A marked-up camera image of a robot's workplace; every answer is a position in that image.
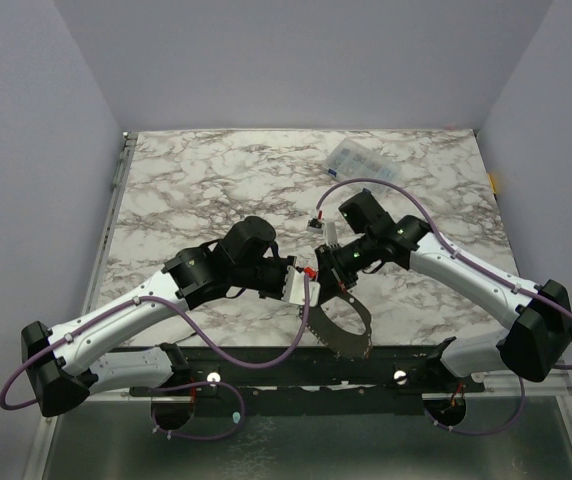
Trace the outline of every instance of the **clear plastic box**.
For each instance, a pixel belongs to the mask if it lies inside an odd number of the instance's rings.
[[[399,166],[390,159],[361,146],[348,138],[332,151],[325,162],[328,174],[338,181],[351,178],[377,178],[392,182],[399,173]],[[357,190],[367,189],[373,193],[381,193],[386,190],[383,185],[375,183],[355,183]]]

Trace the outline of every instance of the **purple cable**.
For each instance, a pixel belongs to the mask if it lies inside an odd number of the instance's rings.
[[[335,185],[333,185],[331,188],[329,188],[319,199],[319,201],[317,202],[317,205],[315,206],[315,208],[317,210],[320,209],[322,203],[324,202],[324,200],[326,200],[326,197],[328,197],[328,195],[330,195],[333,191],[337,190],[339,187],[342,187],[344,185],[348,185],[350,183],[377,183],[379,185],[384,185],[386,187],[392,188],[393,190],[401,193],[402,195],[404,195],[408,200],[411,201],[411,203],[413,205],[415,205],[415,207],[417,207],[417,209],[421,212],[421,214],[424,216],[424,218],[426,219],[426,221],[428,222],[428,224],[430,225],[430,228],[433,232],[433,234],[435,235],[435,237],[437,238],[437,240],[439,241],[439,243],[450,253],[450,254],[454,254],[455,253],[455,249],[453,247],[450,246],[450,244],[446,241],[446,239],[444,237],[442,237],[441,232],[439,231],[439,228],[437,228],[437,225],[435,224],[434,220],[432,219],[432,217],[430,216],[430,214],[428,213],[428,211],[424,208],[424,206],[419,203],[419,200],[417,200],[412,194],[410,194],[408,191],[404,190],[402,187],[399,187],[397,185],[394,185],[390,182],[387,182],[385,180],[378,180],[378,179],[373,179],[373,178],[354,178],[351,180],[344,180],[343,182],[339,182]],[[516,290],[518,293],[521,293],[522,295],[526,295],[527,297],[533,298],[537,301],[540,301],[542,303],[545,303],[546,305],[548,305],[549,307],[554,308],[555,310],[557,310],[558,312],[560,312],[562,315],[570,318],[572,320],[572,312],[570,312],[569,310],[566,310],[564,307],[562,307],[561,305],[556,304],[555,302],[553,302],[552,300],[549,300],[548,298],[539,295],[538,293],[535,292],[531,292],[529,290],[526,290],[524,288],[516,288],[516,285],[512,282],[509,282],[508,280],[506,280],[505,278],[500,277],[499,275],[496,275],[495,273],[491,272],[490,270],[488,270],[487,268],[484,268],[483,266],[475,263],[473,260],[470,260],[469,258],[467,258],[465,255],[462,255],[461,253],[457,254],[457,259],[461,260],[464,264],[468,265],[469,267],[471,267],[473,270],[478,271],[479,273],[481,273],[482,275],[485,275],[486,277],[496,281],[497,283],[504,285],[505,287],[510,288],[511,290]],[[559,370],[572,370],[572,364],[571,365],[554,365],[553,368],[557,368]]]
[[[222,357],[224,360],[228,360],[230,363],[232,363],[233,365],[237,365],[238,367],[248,368],[251,370],[262,370],[265,368],[274,367],[275,365],[278,365],[281,362],[283,362],[284,360],[286,360],[286,358],[288,358],[288,356],[291,353],[293,353],[293,350],[295,350],[295,348],[297,348],[297,345],[299,345],[299,342],[301,341],[302,337],[304,336],[304,332],[306,331],[306,325],[308,325],[308,311],[310,310],[310,292],[308,290],[308,284],[309,284],[308,275],[304,275],[304,312],[302,314],[302,324],[299,327],[299,331],[297,332],[297,335],[295,336],[295,340],[293,341],[291,346],[288,347],[286,350],[284,350],[284,352],[279,357],[277,357],[273,360],[270,360],[269,362],[264,362],[264,363],[248,363],[248,362],[244,362],[243,360],[238,360],[235,357],[232,357],[231,355],[226,353],[224,350],[219,348],[215,344],[215,342],[213,342],[204,333],[204,331],[201,328],[199,328],[199,326],[193,321],[192,318],[190,318],[188,316],[188,314],[186,312],[184,312],[181,308],[179,308],[178,306],[176,306],[172,302],[169,302],[168,300],[166,300],[164,298],[154,297],[154,296],[146,296],[146,297],[140,297],[140,298],[142,301],[146,301],[146,302],[161,303],[162,305],[166,306],[167,308],[169,308],[170,310],[175,312],[177,315],[182,317],[186,321],[186,323],[188,323],[188,325],[190,325],[190,327],[193,330],[195,330],[195,333],[197,333],[197,335],[199,335],[200,338],[202,340],[204,340],[204,342],[206,342],[206,344],[210,348],[212,348],[213,351],[215,353],[217,353],[220,357]]]
[[[519,380],[519,389],[521,392],[521,396],[519,398],[519,406],[517,407],[517,410],[515,410],[513,416],[510,417],[510,419],[506,423],[500,425],[499,427],[495,427],[491,430],[486,430],[484,432],[475,432],[471,430],[460,430],[458,428],[449,427],[435,420],[435,418],[430,414],[428,410],[424,411],[426,412],[426,415],[428,415],[428,417],[433,421],[436,427],[451,433],[457,433],[458,435],[466,435],[469,437],[484,437],[486,435],[494,435],[496,433],[503,432],[504,430],[507,430],[508,428],[512,427],[515,423],[517,423],[517,420],[519,420],[519,417],[521,417],[522,412],[524,411],[524,407],[526,406],[526,388],[524,387],[524,381],[522,380],[522,377],[517,377],[517,379]]]
[[[274,367],[275,365],[278,365],[279,363],[283,362],[293,352],[293,350],[295,350],[295,348],[297,347],[297,345],[301,341],[302,337],[304,336],[304,332],[306,331],[306,325],[308,324],[308,312],[310,310],[309,278],[308,278],[308,275],[304,275],[304,311],[302,314],[302,324],[299,327],[299,331],[297,332],[297,335],[295,336],[295,340],[293,341],[292,345],[290,347],[288,347],[286,350],[284,350],[284,352],[280,356],[278,356],[274,360],[271,360],[271,361],[265,362],[265,363],[248,363],[248,362],[244,362],[241,360],[237,360],[236,358],[230,356],[229,354],[224,352],[221,348],[219,348],[217,345],[215,345],[215,342],[213,342],[210,338],[208,338],[208,336],[204,333],[204,331],[201,328],[199,328],[199,326],[188,316],[188,314],[186,312],[184,312],[181,308],[177,307],[176,305],[169,302],[168,300],[161,298],[161,297],[155,297],[155,296],[140,297],[140,300],[142,302],[160,303],[160,304],[166,306],[167,308],[169,308],[170,310],[172,310],[173,312],[175,312],[176,314],[178,314],[180,317],[182,317],[186,321],[186,323],[188,323],[188,325],[191,326],[191,328],[193,330],[195,330],[195,333],[197,333],[197,335],[199,335],[208,344],[209,347],[211,347],[217,354],[219,354],[221,357],[228,360],[229,362],[231,362],[231,363],[233,363],[239,367],[259,370],[259,369],[264,369],[264,368],[271,368],[271,367]],[[115,306],[109,310],[106,310],[104,313],[99,314],[97,317],[93,318],[88,323],[86,323],[86,324],[78,327],[77,329],[73,330],[72,332],[70,332],[70,334],[73,338],[77,337],[79,334],[81,334],[85,330],[88,330],[90,327],[97,325],[99,322],[105,320],[106,318],[110,317],[111,315],[114,315],[117,312],[122,311],[123,309],[125,309],[131,305],[135,305],[133,300],[127,300],[126,302],[121,303],[121,304],[119,304],[119,305],[117,305],[117,306]],[[44,348],[43,350],[40,350],[38,353],[36,353],[32,357],[30,357],[28,360],[26,360],[24,363],[22,363],[17,368],[17,370],[15,370],[11,374],[11,376],[8,378],[8,380],[6,380],[6,383],[4,383],[4,386],[2,387],[2,390],[0,392],[0,407],[1,408],[3,408],[4,410],[20,410],[22,408],[26,408],[26,407],[29,407],[31,405],[35,405],[37,403],[37,399],[33,399],[33,400],[28,400],[28,401],[22,402],[22,403],[17,403],[14,405],[9,405],[6,402],[6,395],[8,394],[8,391],[10,390],[10,387],[13,385],[15,380],[17,380],[17,378],[19,378],[19,376],[22,373],[24,373],[35,362],[37,362],[38,360],[43,358],[45,355],[48,355],[53,350],[59,348],[64,343],[66,343],[65,338],[61,338],[61,339],[57,340],[52,345],[49,345],[48,347]]]
[[[164,430],[163,428],[161,428],[157,424],[157,418],[155,417],[155,410],[153,410],[152,419],[153,419],[153,423],[155,424],[155,430],[153,430],[153,433],[160,431],[160,432],[165,433],[167,435],[170,435],[172,437],[185,438],[187,440],[197,440],[197,441],[202,441],[202,442],[213,441],[213,440],[222,440],[222,439],[228,438],[231,435],[233,435],[234,433],[236,433],[242,427],[242,424],[244,423],[244,419],[246,417],[246,405],[244,404],[244,399],[242,398],[241,393],[239,393],[239,391],[235,387],[233,387],[232,385],[229,385],[228,383],[224,383],[224,382],[194,382],[194,383],[188,383],[186,385],[180,385],[178,387],[151,388],[151,391],[153,391],[153,392],[172,392],[172,391],[176,391],[176,390],[187,390],[187,389],[194,388],[194,387],[206,387],[206,386],[210,386],[213,384],[227,388],[228,390],[233,392],[233,394],[237,397],[237,400],[239,401],[239,422],[237,422],[233,426],[233,428],[231,428],[230,430],[228,430],[224,433],[219,433],[217,435],[209,435],[209,436],[191,435],[188,433],[180,433],[180,432],[177,432],[175,430]]]

